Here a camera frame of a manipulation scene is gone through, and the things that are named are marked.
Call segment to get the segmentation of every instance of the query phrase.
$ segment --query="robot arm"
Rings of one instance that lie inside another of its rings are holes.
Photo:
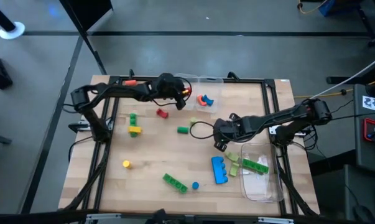
[[[244,116],[240,118],[232,113],[231,121],[217,119],[213,128],[213,138],[217,149],[224,152],[227,143],[246,142],[259,134],[263,129],[293,121],[286,126],[279,126],[273,137],[273,144],[278,146],[288,145],[294,138],[294,134],[310,125],[327,124],[331,119],[331,113],[326,103],[322,100],[305,100],[294,107],[268,114],[265,116]]]
[[[100,119],[93,108],[105,98],[134,98],[137,101],[152,101],[155,99],[175,99],[175,105],[181,110],[186,102],[183,99],[190,92],[186,93],[183,78],[174,77],[170,73],[161,74],[156,80],[149,81],[136,86],[119,86],[99,83],[97,85],[85,85],[71,92],[74,110],[82,114],[89,122],[94,141],[106,142],[109,139],[110,131],[103,119]],[[88,92],[96,94],[90,100]]]

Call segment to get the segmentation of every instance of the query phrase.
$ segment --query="wooden tabletop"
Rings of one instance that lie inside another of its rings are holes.
[[[109,76],[95,75],[91,84],[105,82]],[[275,80],[280,110],[293,106],[294,98],[289,80]],[[271,93],[268,90],[272,105]],[[104,100],[95,108],[101,114]],[[261,86],[259,84],[224,83],[220,96],[220,107],[216,114],[202,111],[177,111],[174,105],[162,108],[169,112],[168,119],[157,116],[158,106],[133,99],[121,98],[114,126],[113,140],[101,197],[100,210],[119,213],[152,213],[164,208],[167,213],[182,215],[280,215],[277,202],[265,203],[246,199],[241,193],[240,178],[228,176],[226,184],[216,185],[211,158],[223,156],[213,147],[212,138],[199,140],[189,134],[178,134],[178,126],[188,126],[189,119],[214,123],[216,119],[228,119],[230,113],[239,116],[264,115]],[[131,138],[127,132],[129,115],[137,114],[137,125],[142,134]],[[197,125],[196,136],[211,134],[211,127]],[[90,132],[78,133],[76,140],[90,136]],[[301,138],[294,141],[303,144]],[[250,142],[269,143],[268,131],[264,130]],[[59,208],[67,206],[86,183],[93,148],[92,140],[77,144],[73,149],[68,167]],[[229,143],[227,151],[240,152],[241,144]],[[293,182],[310,208],[319,212],[306,152],[295,146],[288,146]],[[132,169],[125,169],[123,160],[132,163]],[[225,159],[229,172],[230,161]],[[169,186],[162,177],[165,173],[188,187],[186,194],[180,194]],[[192,190],[192,183],[200,188]],[[291,212],[289,196],[284,189],[287,212]],[[90,205],[96,193],[93,186]]]

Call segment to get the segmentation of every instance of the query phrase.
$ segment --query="yellow lego brick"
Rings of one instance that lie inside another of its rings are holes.
[[[129,127],[127,127],[127,131],[128,131],[129,133],[137,133],[137,134],[140,134],[140,133],[142,133],[142,128],[141,128],[141,127],[129,126]]]

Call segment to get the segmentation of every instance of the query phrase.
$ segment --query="gray floor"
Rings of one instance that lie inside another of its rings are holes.
[[[324,18],[319,12],[299,14],[295,1],[113,1],[107,13],[91,30],[105,31],[264,31],[264,32],[363,32],[357,13]],[[308,10],[316,6],[306,4]],[[60,3],[55,0],[0,1],[0,8],[29,31],[75,31]],[[372,1],[363,2],[375,29]],[[77,36],[25,36],[0,39],[0,57],[14,85],[0,91],[0,134],[13,140],[0,145],[0,213],[17,213],[24,198],[42,138],[53,113]],[[331,85],[330,75],[350,76],[375,59],[367,39],[321,37],[91,37],[109,74],[136,75],[162,72],[224,77],[229,71],[244,78],[288,78],[295,95],[311,95]],[[78,54],[69,91],[100,74],[84,44]],[[352,99],[327,98],[331,110]],[[346,106],[335,116],[353,113]],[[67,125],[78,121],[62,113],[39,185],[32,212],[57,209],[75,133]],[[344,119],[318,127],[318,147],[333,156],[354,148],[353,120]]]

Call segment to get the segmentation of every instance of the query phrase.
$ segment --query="green cylinder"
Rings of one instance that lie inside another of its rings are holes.
[[[180,134],[188,134],[188,127],[177,127],[177,132]]]

